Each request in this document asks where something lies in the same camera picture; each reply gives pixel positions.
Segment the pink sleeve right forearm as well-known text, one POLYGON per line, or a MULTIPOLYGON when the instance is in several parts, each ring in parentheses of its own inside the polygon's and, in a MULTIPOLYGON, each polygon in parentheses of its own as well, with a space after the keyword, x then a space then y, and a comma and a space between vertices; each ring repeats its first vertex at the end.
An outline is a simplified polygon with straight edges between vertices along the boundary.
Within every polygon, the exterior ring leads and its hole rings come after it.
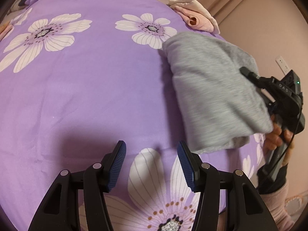
POLYGON ((288 164, 282 166, 274 182, 266 180, 261 167, 258 172, 258 193, 267 205, 278 230, 291 230, 294 221, 285 210, 285 200, 288 194, 289 183, 287 181, 288 164))

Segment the person's right hand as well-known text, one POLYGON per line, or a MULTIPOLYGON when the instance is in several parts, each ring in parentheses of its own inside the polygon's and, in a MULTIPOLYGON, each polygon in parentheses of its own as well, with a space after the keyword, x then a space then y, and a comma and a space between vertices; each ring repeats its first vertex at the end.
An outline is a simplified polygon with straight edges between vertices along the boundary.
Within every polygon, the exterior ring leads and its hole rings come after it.
MULTIPOLYGON (((275 123, 275 116, 271 115, 271 120, 273 122, 273 131, 265 134, 265 140, 263 143, 263 154, 264 157, 267 156, 267 153, 269 151, 274 151, 276 148, 278 148, 279 146, 282 145, 283 140, 280 138, 280 135, 282 133, 282 129, 278 126, 277 123, 275 123)), ((293 150, 295 148, 295 144, 293 141, 291 141, 293 136, 293 132, 291 132, 290 130, 285 130, 284 131, 284 137, 285 137, 285 141, 287 142, 287 144, 289 144, 289 148, 285 154, 285 157, 282 161, 282 167, 288 165, 288 163, 290 162, 291 159, 291 155, 293 153, 293 150)))

